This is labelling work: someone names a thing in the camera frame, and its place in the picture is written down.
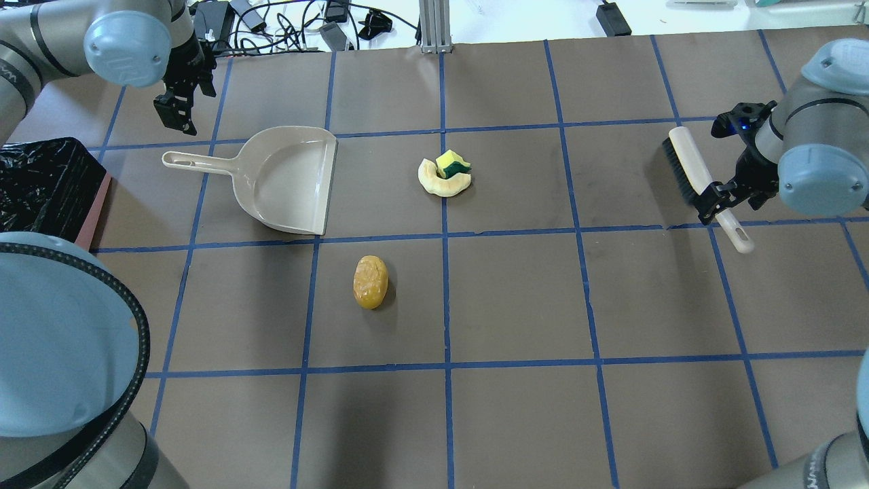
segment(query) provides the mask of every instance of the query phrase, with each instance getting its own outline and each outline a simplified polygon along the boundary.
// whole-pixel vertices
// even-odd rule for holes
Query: white dustpan
[[[278,231],[323,234],[338,140],[319,127],[289,125],[256,133],[230,159],[177,151],[163,164],[232,177],[245,212]]]

